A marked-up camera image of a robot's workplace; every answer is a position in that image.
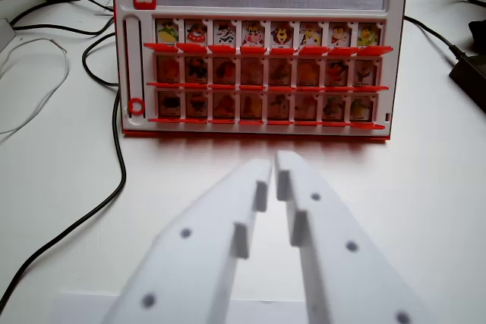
character card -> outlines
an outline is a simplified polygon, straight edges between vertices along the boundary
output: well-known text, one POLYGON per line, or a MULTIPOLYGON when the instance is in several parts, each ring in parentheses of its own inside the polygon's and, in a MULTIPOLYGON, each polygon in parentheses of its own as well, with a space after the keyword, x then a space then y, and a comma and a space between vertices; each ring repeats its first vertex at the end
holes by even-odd
POLYGON ((241 85, 264 84, 264 64, 259 58, 242 58, 241 59, 241 85))
POLYGON ((242 93, 240 95, 240 119, 246 121, 261 121, 262 101, 258 94, 242 93))
POLYGON ((351 28, 347 23, 329 23, 329 47, 349 47, 351 45, 351 28))
POLYGON ((157 82, 178 83, 179 62, 173 56, 157 56, 157 82))
POLYGON ((235 98, 231 93, 213 94, 213 119, 235 119, 235 98))
POLYGON ((290 27, 289 22, 272 22, 271 26, 271 46, 278 49, 288 49, 293 47, 294 28, 290 27))
POLYGON ((260 21, 244 21, 241 23, 242 46, 256 46, 263 47, 265 43, 265 28, 260 24, 260 21))
POLYGON ((371 121, 373 118, 373 100, 370 96, 352 96, 350 121, 371 121))
POLYGON ((269 121, 288 121, 290 101, 286 94, 268 94, 267 119, 269 121))
POLYGON ((207 44, 207 26, 200 19, 185 21, 185 42, 207 44))
POLYGON ((207 83, 207 62, 199 56, 185 58, 185 82, 207 83))
POLYGON ((320 46, 322 28, 316 22, 301 22, 298 37, 300 46, 320 46))
POLYGON ((236 27, 230 20, 215 20, 213 22, 214 44, 230 45, 236 44, 236 27))
POLYGON ((358 46, 378 46, 381 30, 375 23, 360 23, 358 25, 358 46))
POLYGON ((327 87, 345 87, 348 83, 348 65, 343 60, 326 61, 326 78, 324 85, 327 87))
POLYGON ((317 60, 302 60, 297 63, 297 86, 318 87, 320 65, 317 60))
POLYGON ((317 100, 312 94, 295 95, 296 121, 315 121, 317 117, 317 100))
POLYGON ((344 96, 324 94, 322 120, 344 121, 345 103, 344 96))
POLYGON ((355 62, 355 74, 352 78, 354 87, 375 85, 377 80, 377 66, 373 61, 359 60, 355 62))
POLYGON ((185 94, 186 118, 207 118, 207 96, 201 92, 185 94))
POLYGON ((215 57, 213 62, 213 82, 235 85, 235 63, 227 57, 215 57))
POLYGON ((179 26, 172 19, 155 19, 157 43, 175 45, 179 42, 179 26))
POLYGON ((271 58, 268 84, 270 86, 289 86, 292 66, 286 58, 271 58))
POLYGON ((180 118, 181 98, 175 91, 158 91, 159 118, 180 118))

screw hole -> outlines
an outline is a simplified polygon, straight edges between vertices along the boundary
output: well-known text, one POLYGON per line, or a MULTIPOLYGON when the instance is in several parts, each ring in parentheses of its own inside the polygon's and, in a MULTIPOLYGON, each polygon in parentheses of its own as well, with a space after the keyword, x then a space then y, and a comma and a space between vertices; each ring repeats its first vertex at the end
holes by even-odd
POLYGON ((151 308, 156 302, 156 298, 154 294, 147 294, 142 298, 142 306, 145 309, 151 308))
POLYGON ((356 252, 358 250, 358 245, 353 241, 349 241, 348 243, 346 243, 346 248, 350 252, 356 252))
POLYGON ((412 321, 407 313, 400 312, 396 314, 396 321, 400 324, 410 324, 412 321))
POLYGON ((183 237, 183 238, 189 238, 191 236, 191 234, 192 234, 192 231, 189 228, 184 228, 184 229, 181 230, 181 237, 183 237))

white table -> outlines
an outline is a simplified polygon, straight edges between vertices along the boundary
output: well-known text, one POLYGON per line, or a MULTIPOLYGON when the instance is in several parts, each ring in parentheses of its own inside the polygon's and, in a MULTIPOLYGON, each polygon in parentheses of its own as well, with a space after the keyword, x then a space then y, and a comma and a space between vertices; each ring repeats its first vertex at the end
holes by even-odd
MULTIPOLYGON (((23 22, 99 29, 106 18, 93 17, 93 9, 56 5, 23 22)), ((407 0, 406 13, 459 46, 470 40, 467 23, 486 15, 456 0, 407 0)), ((0 146, 2 293, 34 250, 108 196, 120 178, 110 124, 115 94, 94 83, 80 62, 93 40, 50 30, 22 37, 40 34, 54 35, 68 50, 71 75, 36 120, 0 146)), ((62 75, 60 52, 43 46, 19 52, 2 78, 0 128, 22 120, 62 75)), ((118 293, 155 234, 192 200, 242 162, 293 149, 346 201, 437 322, 482 324, 486 117, 448 78, 450 60, 445 46, 405 25, 392 139, 386 143, 122 137, 125 190, 106 213, 33 266, 0 323, 49 323, 60 291, 118 293)), ((89 64, 116 81, 112 41, 89 64)), ((233 295, 304 299, 298 251, 289 246, 285 207, 274 195, 257 217, 251 258, 238 266, 233 295)))

